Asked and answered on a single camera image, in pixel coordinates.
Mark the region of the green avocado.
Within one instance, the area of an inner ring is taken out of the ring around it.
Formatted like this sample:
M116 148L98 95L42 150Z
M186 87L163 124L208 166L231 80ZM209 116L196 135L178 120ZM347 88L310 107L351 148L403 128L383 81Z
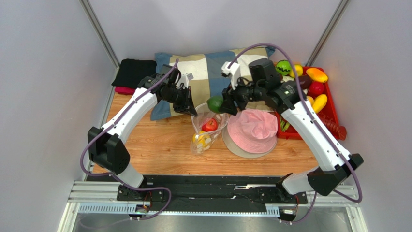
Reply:
M222 96L212 96L206 101L206 103L210 111L216 114L221 114L220 107L223 104Z

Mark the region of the clear dotted zip bag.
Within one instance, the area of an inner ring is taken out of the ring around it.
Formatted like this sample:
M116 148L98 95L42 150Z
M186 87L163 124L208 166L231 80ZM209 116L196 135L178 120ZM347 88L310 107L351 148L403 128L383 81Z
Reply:
M209 150L217 140L221 131L228 123L228 114L217 114L212 112L207 103L196 107L198 116L192 116L191 122L194 135L191 140L190 149L194 154L202 154Z

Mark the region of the red apple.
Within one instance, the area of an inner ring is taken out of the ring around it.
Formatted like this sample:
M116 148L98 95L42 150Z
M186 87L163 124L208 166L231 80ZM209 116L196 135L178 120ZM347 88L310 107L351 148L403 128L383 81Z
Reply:
M202 131L209 132L215 131L218 128L217 121L214 118L211 118L207 123L202 126Z

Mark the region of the yellow apple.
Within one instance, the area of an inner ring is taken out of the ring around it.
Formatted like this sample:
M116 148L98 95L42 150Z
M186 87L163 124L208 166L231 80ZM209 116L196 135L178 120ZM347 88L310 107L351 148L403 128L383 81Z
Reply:
M191 149L194 153L201 154L210 149L211 138L206 131L200 131L199 134L195 134L192 138Z

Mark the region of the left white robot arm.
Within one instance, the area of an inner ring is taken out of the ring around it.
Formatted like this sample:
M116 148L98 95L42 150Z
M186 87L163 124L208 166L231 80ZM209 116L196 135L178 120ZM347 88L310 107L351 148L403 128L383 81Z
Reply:
M177 65L163 65L160 73L144 77L122 109L100 128L88 131L85 153L90 161L130 189L139 189L144 176L130 163L125 147L129 135L143 116L160 101L172 104L177 113L197 116L191 96L192 73L182 74Z

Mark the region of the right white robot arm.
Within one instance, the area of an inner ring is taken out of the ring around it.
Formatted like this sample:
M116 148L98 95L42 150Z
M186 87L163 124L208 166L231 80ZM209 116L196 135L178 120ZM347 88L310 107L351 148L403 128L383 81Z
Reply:
M221 74L231 80L222 91L223 105L219 110L236 115L249 102L264 101L289 122L314 154L318 167L299 174L288 174L278 183L280 197L288 198L305 191L327 196L363 164L360 154L350 153L327 129L312 108L300 84L282 82L279 73L267 58L249 64L252 81L241 77L240 65L225 62Z

